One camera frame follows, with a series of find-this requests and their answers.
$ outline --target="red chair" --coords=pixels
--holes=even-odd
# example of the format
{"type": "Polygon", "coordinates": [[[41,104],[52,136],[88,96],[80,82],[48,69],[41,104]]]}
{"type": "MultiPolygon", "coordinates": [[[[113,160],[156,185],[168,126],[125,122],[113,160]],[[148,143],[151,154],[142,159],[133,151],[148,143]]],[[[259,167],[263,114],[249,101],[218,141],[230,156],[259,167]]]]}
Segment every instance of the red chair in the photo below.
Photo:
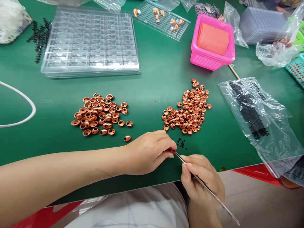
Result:
{"type": "Polygon", "coordinates": [[[254,165],[254,166],[233,169],[232,171],[246,175],[248,177],[258,179],[260,181],[264,181],[264,182],[273,184],[273,185],[283,186],[288,189],[301,188],[300,185],[293,183],[292,181],[288,180],[287,178],[285,178],[283,176],[281,176],[279,179],[273,177],[264,164],[258,164],[258,165],[254,165]]]}
{"type": "Polygon", "coordinates": [[[46,207],[37,213],[27,217],[19,223],[10,228],[50,228],[56,224],[60,219],[65,217],[69,212],[78,207],[82,201],[69,203],[57,212],[53,212],[54,207],[46,207]]]}

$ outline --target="orange sponge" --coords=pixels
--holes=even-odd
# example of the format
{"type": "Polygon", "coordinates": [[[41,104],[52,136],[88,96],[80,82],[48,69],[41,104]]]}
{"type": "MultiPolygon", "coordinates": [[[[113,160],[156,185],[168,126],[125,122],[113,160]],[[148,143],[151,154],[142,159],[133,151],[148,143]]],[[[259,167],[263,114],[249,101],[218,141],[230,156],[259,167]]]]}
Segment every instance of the orange sponge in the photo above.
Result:
{"type": "Polygon", "coordinates": [[[207,51],[225,55],[229,44],[229,34],[208,24],[202,23],[199,27],[199,34],[196,45],[207,51]]]}

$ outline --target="white shirt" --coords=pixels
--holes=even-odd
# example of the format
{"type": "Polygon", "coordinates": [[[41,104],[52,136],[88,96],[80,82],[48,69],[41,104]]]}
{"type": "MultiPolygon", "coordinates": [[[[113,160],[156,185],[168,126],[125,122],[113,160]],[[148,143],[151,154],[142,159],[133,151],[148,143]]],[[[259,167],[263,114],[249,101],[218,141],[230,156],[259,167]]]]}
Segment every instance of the white shirt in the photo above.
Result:
{"type": "Polygon", "coordinates": [[[189,228],[185,201],[173,183],[109,195],[66,228],[189,228]]]}

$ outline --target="green table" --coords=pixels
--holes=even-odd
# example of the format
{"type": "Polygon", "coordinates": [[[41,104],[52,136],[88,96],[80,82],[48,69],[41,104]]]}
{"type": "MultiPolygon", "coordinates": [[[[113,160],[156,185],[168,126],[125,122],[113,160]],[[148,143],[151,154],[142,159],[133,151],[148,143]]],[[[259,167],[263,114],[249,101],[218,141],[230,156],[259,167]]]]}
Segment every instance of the green table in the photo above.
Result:
{"type": "MultiPolygon", "coordinates": [[[[53,20],[55,6],[37,1],[20,2],[38,23],[43,22],[43,17],[53,20]]],[[[133,11],[140,3],[128,1],[123,10],[133,11]]],[[[224,0],[214,3],[221,11],[224,10],[224,0]]],[[[237,1],[232,5],[239,13],[245,9],[237,1]]],[[[99,7],[94,2],[85,6],[99,7]]],[[[212,104],[212,109],[207,110],[202,129],[196,134],[184,135],[180,129],[168,131],[174,141],[179,138],[185,140],[184,149],[179,147],[178,152],[182,155],[203,154],[217,171],[222,165],[235,169],[261,163],[217,87],[220,82],[235,80],[235,76],[227,66],[211,72],[190,63],[190,46],[196,21],[194,9],[186,13],[180,5],[174,12],[192,22],[181,43],[134,21],[140,75],[53,80],[40,73],[41,65],[35,64],[35,45],[26,42],[32,35],[30,28],[12,44],[0,45],[0,81],[21,90],[37,107],[37,113],[30,121],[0,129],[0,165],[49,153],[122,146],[125,145],[123,137],[126,135],[135,139],[147,131],[163,129],[163,110],[168,106],[177,107],[183,92],[191,89],[192,78],[203,83],[210,91],[208,102],[212,104]],[[114,126],[116,134],[112,137],[97,135],[86,138],[79,128],[71,126],[74,113],[83,105],[83,97],[92,97],[95,92],[103,96],[113,94],[117,103],[127,102],[129,112],[122,120],[133,121],[133,127],[114,126]]],[[[233,64],[241,78],[255,76],[262,88],[287,106],[293,115],[289,119],[290,126],[303,145],[304,93],[298,83],[284,68],[264,66],[257,59],[253,46],[250,49],[236,46],[233,64]]],[[[1,86],[0,98],[0,124],[14,123],[29,115],[29,104],[17,93],[1,86]]],[[[54,204],[176,181],[180,175],[180,160],[177,157],[167,159],[153,173],[103,180],[76,190],[54,204]]]]}

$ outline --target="white cord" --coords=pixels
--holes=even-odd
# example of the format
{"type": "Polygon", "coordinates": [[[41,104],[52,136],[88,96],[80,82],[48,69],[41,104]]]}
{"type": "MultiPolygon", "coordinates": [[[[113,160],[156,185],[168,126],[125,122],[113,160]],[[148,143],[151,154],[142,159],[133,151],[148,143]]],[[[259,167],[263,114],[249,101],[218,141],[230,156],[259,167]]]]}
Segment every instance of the white cord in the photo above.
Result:
{"type": "Polygon", "coordinates": [[[8,87],[8,88],[10,88],[10,89],[12,89],[12,90],[14,90],[15,92],[17,92],[18,94],[20,94],[21,96],[23,96],[23,97],[30,103],[30,105],[32,106],[32,113],[31,113],[27,118],[25,118],[24,120],[22,120],[22,121],[20,121],[20,122],[17,122],[17,123],[6,124],[6,125],[0,125],[0,128],[17,126],[17,125],[19,125],[19,124],[23,124],[23,123],[27,122],[28,120],[30,120],[30,119],[35,115],[35,113],[36,113],[36,106],[35,106],[35,104],[31,101],[31,99],[29,99],[23,92],[21,92],[21,91],[15,89],[14,87],[12,87],[12,86],[10,86],[10,85],[4,83],[4,82],[1,82],[1,81],[0,81],[0,84],[1,84],[1,85],[4,85],[4,86],[6,86],[6,87],[8,87]]]}

